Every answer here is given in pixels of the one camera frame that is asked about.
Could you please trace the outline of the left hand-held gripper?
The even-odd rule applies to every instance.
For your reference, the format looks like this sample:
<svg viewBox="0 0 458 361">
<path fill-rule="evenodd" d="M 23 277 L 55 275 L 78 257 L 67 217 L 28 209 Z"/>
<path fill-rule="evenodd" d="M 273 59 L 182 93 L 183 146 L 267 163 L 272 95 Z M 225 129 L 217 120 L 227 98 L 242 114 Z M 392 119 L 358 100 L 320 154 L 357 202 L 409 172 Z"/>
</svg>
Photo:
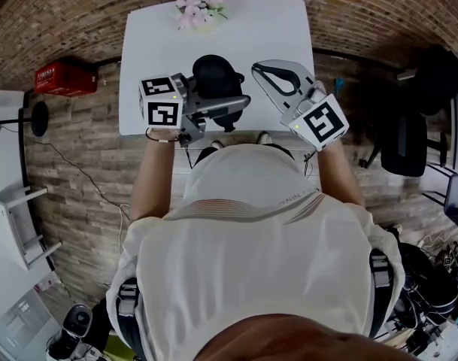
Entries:
<svg viewBox="0 0 458 361">
<path fill-rule="evenodd" d="M 251 101 L 246 95 L 218 99 L 193 98 L 190 82 L 181 73 L 146 77 L 139 81 L 139 107 L 149 129 L 177 130 L 177 140 L 186 147 L 205 135 L 204 120 L 243 111 Z"/>
</svg>

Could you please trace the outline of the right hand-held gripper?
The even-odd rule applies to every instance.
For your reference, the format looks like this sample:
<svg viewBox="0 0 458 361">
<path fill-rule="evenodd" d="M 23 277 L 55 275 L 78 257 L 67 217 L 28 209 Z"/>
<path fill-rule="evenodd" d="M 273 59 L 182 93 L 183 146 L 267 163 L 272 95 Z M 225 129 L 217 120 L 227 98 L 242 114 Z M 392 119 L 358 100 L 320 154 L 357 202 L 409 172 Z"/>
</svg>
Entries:
<svg viewBox="0 0 458 361">
<path fill-rule="evenodd" d="M 290 91 L 282 90 L 270 77 L 272 74 L 291 84 Z M 333 94 L 323 83 L 314 82 L 302 64 L 282 59 L 255 62 L 252 75 L 276 108 L 283 113 L 281 123 L 317 152 L 324 150 L 344 135 L 348 121 Z M 287 103 L 285 96 L 290 96 Z"/>
</svg>

